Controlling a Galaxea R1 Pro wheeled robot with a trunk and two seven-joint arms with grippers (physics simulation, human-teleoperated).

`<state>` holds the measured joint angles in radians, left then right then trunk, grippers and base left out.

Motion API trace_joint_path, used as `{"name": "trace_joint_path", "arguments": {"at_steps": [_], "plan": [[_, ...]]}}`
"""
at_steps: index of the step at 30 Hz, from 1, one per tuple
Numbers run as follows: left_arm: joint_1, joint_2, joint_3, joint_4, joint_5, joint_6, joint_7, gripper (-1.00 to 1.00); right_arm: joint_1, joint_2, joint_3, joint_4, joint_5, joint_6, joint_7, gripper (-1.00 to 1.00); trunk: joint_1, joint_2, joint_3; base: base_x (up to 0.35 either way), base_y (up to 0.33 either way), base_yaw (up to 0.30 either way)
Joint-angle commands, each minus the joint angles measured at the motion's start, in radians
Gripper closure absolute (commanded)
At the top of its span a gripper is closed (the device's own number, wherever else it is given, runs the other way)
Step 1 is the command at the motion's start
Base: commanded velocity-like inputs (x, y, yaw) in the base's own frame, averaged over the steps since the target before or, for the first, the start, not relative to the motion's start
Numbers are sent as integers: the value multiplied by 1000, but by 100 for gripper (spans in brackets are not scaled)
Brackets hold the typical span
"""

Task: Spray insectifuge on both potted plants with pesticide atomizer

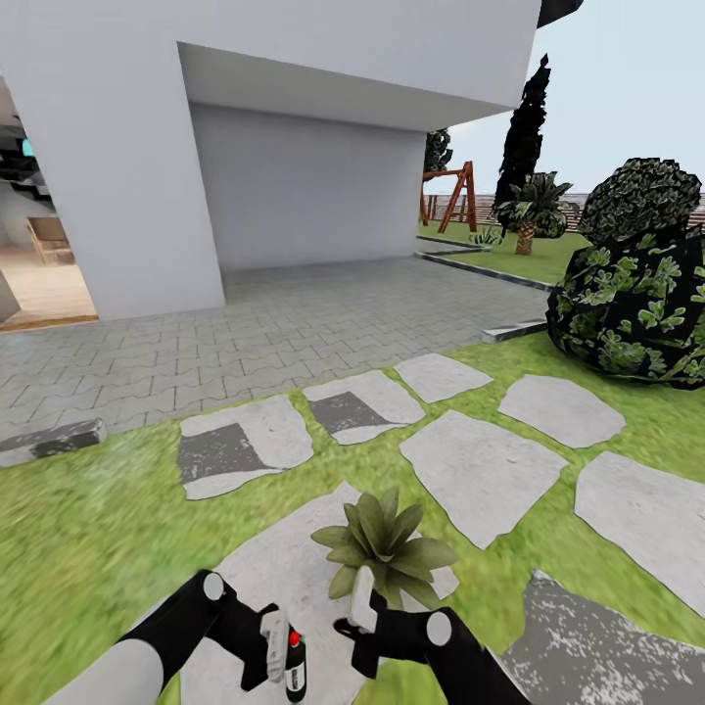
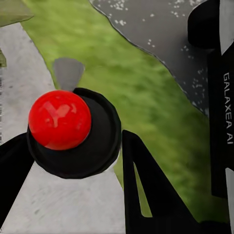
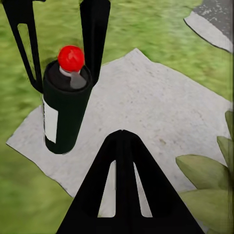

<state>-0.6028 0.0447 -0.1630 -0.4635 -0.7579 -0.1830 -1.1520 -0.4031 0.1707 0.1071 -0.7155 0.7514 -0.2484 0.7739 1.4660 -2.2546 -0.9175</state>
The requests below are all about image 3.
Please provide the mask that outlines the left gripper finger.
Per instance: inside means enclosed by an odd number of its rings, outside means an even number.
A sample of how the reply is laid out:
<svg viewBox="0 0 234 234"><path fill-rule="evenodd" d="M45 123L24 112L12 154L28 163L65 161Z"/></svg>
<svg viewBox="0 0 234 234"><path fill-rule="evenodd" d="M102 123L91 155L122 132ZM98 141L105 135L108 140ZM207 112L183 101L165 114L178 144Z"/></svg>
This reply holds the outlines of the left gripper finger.
<svg viewBox="0 0 234 234"><path fill-rule="evenodd" d="M19 51L31 80L32 87L38 90L39 93L43 94L43 77L41 78L42 73L40 68L39 45L35 27L32 1L33 0L3 0L3 6L6 6L6 17L9 20L11 28L14 30L15 39L17 44L19 45ZM19 23L25 22L28 24L27 27L32 48L36 80L32 75L31 67L25 53L25 48L22 44L22 40L20 39Z"/></svg>
<svg viewBox="0 0 234 234"><path fill-rule="evenodd" d="M91 73L92 86L99 79L110 8L109 0L83 0L80 4L84 63Z"/></svg>

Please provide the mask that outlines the insectifuge atomizer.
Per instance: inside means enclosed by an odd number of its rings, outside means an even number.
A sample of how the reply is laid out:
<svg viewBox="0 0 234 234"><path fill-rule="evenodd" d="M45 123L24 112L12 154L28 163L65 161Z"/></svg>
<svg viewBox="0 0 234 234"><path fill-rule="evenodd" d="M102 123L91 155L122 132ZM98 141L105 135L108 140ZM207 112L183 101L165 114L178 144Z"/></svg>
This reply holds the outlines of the insectifuge atomizer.
<svg viewBox="0 0 234 234"><path fill-rule="evenodd" d="M64 46L44 72L43 128L54 154L67 154L77 141L93 83L84 58L78 47Z"/></svg>

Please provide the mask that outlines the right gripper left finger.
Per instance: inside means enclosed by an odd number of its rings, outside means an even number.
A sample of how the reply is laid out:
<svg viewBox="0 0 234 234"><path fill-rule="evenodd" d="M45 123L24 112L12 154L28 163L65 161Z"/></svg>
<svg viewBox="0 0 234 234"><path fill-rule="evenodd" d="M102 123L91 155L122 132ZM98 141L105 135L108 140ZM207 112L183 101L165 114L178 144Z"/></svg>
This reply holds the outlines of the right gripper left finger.
<svg viewBox="0 0 234 234"><path fill-rule="evenodd" d="M109 134L56 234L130 234L123 136ZM98 216L111 163L116 160L116 215Z"/></svg>

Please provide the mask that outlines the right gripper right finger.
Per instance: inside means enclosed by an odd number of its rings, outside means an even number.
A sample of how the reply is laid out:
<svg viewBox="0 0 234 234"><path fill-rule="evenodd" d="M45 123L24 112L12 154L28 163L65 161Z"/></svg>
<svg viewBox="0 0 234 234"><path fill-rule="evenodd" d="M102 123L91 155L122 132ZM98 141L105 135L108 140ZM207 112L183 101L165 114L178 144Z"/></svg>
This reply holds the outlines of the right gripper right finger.
<svg viewBox="0 0 234 234"><path fill-rule="evenodd" d="M130 234L204 234L141 138L123 131ZM152 213L141 214L134 163Z"/></svg>

